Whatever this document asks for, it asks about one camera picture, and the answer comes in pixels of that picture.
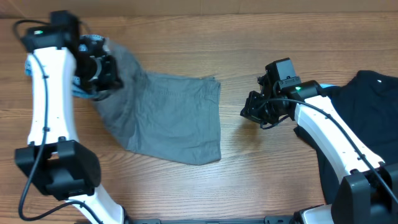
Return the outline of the grey cotton shorts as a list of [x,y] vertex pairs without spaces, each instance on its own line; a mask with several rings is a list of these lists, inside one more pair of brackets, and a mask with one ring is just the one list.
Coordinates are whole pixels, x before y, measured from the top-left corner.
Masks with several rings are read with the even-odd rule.
[[127,151],[191,165],[221,159],[221,84],[144,70],[125,46],[109,42],[124,86],[93,102]]

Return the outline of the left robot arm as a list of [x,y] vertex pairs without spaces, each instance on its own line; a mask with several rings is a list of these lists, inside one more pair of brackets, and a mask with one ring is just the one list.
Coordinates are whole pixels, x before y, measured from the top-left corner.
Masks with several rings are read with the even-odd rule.
[[101,185],[94,152],[79,142],[73,90],[102,100],[122,88],[116,59],[104,39],[80,34],[81,20],[68,11],[34,20],[19,41],[32,77],[33,115],[27,146],[15,163],[26,186],[51,195],[61,207],[73,205],[92,223],[130,223],[127,211]]

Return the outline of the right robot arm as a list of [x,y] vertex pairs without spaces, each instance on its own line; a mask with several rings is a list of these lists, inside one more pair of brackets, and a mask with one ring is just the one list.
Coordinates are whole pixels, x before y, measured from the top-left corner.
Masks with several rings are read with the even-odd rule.
[[315,80],[302,82],[289,58],[265,67],[240,115],[261,129],[290,118],[309,135],[338,179],[333,203],[304,208],[292,216],[266,217],[265,223],[397,223],[397,165],[387,166],[339,116]]

